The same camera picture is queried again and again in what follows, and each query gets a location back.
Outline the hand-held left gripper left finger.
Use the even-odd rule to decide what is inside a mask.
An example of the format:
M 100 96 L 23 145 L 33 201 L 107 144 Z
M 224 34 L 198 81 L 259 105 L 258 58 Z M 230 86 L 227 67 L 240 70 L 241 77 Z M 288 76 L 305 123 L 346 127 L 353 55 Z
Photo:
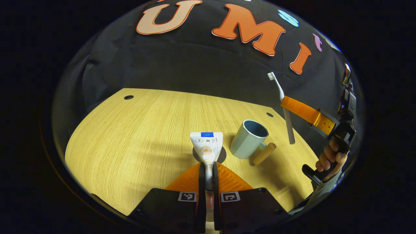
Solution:
M 156 234 L 205 233 L 205 167 L 192 166 L 167 188 L 152 188 L 129 219 Z

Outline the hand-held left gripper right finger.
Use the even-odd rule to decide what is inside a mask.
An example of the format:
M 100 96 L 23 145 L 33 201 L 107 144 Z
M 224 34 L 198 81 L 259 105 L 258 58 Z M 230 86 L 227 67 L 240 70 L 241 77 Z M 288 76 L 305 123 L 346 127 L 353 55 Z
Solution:
M 213 164 L 214 228 L 220 233 L 271 233 L 290 215 L 266 188 L 220 190 L 225 177 L 219 163 Z

